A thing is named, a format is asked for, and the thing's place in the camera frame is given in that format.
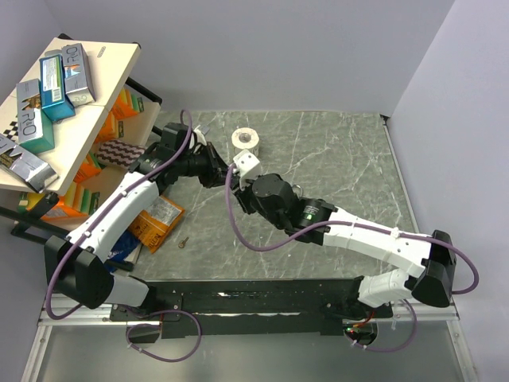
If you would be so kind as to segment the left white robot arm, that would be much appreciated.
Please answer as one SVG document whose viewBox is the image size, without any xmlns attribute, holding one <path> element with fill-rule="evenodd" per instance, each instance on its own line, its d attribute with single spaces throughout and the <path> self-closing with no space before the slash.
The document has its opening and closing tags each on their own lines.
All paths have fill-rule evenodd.
<svg viewBox="0 0 509 382">
<path fill-rule="evenodd" d="M 198 177 L 205 188 L 223 185 L 227 170 L 200 129 L 169 123 L 159 142 L 137 157 L 118 188 L 78 228 L 65 238 L 51 236 L 45 243 L 48 280 L 45 304 L 58 291 L 81 306 L 95 309 L 104 303 L 128 306 L 146 320 L 157 310 L 157 292 L 146 282 L 111 273 L 105 262 L 120 236 L 143 210 L 150 207 L 179 177 Z"/>
</svg>

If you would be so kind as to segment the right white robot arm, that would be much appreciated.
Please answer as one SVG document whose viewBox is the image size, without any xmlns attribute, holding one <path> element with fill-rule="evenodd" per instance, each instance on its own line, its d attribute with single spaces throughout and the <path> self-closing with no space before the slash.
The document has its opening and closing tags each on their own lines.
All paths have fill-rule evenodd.
<svg viewBox="0 0 509 382">
<path fill-rule="evenodd" d="M 448 233 L 413 234 L 361 219 L 322 199 L 299 197 L 275 173 L 245 186 L 231 175 L 226 187 L 227 196 L 235 197 L 246 214 L 259 214 L 289 240 L 348 249 L 392 265 L 393 271 L 356 282 L 347 299 L 356 317 L 395 299 L 449 306 L 457 258 Z"/>
</svg>

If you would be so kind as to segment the brass padlock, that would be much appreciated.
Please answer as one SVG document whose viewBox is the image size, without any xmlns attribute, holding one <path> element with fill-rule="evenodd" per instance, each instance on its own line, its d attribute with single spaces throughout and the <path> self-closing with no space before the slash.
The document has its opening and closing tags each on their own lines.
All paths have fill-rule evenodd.
<svg viewBox="0 0 509 382">
<path fill-rule="evenodd" d="M 303 188 L 299 185 L 292 185 L 292 190 L 298 197 L 303 196 Z"/>
</svg>

